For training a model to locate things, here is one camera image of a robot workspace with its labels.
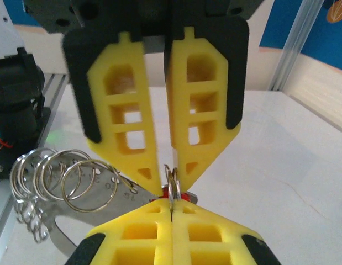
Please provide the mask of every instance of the black rubber grip pad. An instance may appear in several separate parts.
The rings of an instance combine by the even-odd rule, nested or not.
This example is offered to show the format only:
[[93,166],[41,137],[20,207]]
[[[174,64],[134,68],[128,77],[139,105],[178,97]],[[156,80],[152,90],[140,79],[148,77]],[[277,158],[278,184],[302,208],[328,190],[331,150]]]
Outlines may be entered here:
[[105,234],[95,234],[82,240],[65,265],[89,265],[105,237]]
[[263,240],[250,235],[244,235],[242,239],[257,265],[281,265]]

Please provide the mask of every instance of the red wire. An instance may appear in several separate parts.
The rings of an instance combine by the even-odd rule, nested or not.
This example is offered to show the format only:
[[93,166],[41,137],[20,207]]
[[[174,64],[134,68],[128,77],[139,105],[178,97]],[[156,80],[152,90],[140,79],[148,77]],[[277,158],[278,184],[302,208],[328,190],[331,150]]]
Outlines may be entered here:
[[8,142],[3,142],[1,139],[0,139],[0,144],[5,146],[6,148],[12,148],[13,145],[10,145]]

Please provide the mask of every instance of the metal tool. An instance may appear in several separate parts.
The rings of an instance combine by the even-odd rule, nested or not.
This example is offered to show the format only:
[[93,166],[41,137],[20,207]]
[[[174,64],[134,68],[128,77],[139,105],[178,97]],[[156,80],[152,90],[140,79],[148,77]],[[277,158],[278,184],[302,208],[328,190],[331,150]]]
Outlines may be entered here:
[[[32,150],[14,163],[10,184],[17,220],[26,224],[36,243],[50,237],[67,256],[76,245],[58,226],[58,216],[98,226],[158,199],[80,150]],[[188,195],[196,204],[196,195]]]

